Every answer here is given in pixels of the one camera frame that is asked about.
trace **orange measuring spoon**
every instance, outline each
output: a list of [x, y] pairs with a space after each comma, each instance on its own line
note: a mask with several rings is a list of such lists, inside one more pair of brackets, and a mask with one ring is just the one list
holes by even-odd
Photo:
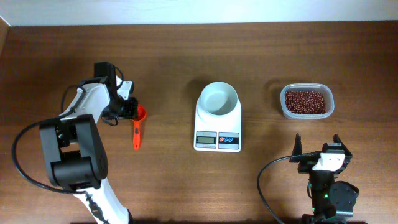
[[141, 121], [145, 120], [147, 117], [147, 111], [144, 109], [142, 105], [138, 105], [138, 118], [134, 119], [134, 137], [132, 139], [132, 143], [134, 145], [134, 149], [137, 151], [141, 144], [141, 132], [140, 132], [140, 123]]

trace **wooden table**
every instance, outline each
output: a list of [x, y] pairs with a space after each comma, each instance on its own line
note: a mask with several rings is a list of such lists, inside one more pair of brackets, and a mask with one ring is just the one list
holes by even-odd
[[[148, 112], [142, 146], [132, 124], [98, 123], [108, 179], [134, 217], [188, 222], [273, 222], [256, 188], [269, 161], [289, 155], [295, 133], [304, 152], [338, 133], [354, 158], [339, 180], [361, 193], [352, 220], [398, 219], [398, 22], [303, 22], [165, 26], [11, 27], [0, 58], [0, 223], [86, 223], [69, 195], [26, 182], [11, 162], [16, 134], [60, 112], [68, 85], [106, 60], [134, 80]], [[205, 85], [235, 87], [243, 108], [240, 153], [193, 150], [194, 109]], [[289, 83], [323, 83], [336, 108], [323, 120], [284, 118], [279, 94]], [[37, 130], [19, 143], [23, 168], [48, 183]], [[261, 186], [281, 217], [312, 213], [308, 175], [281, 162]]]

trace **white digital scale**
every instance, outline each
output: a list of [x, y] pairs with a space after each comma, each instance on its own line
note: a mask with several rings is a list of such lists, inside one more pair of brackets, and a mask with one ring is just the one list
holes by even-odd
[[235, 89], [224, 82], [207, 85], [195, 112], [193, 148], [197, 151], [241, 150], [242, 106]]

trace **white wall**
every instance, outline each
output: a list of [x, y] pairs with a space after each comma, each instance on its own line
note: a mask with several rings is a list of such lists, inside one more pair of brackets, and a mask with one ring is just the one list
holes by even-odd
[[0, 0], [12, 26], [397, 20], [398, 0]]

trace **container of red beans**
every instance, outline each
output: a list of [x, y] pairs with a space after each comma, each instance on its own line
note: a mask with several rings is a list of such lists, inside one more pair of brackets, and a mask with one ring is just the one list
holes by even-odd
[[322, 119], [335, 109], [330, 89], [317, 83], [287, 85], [280, 93], [280, 103], [288, 119]]

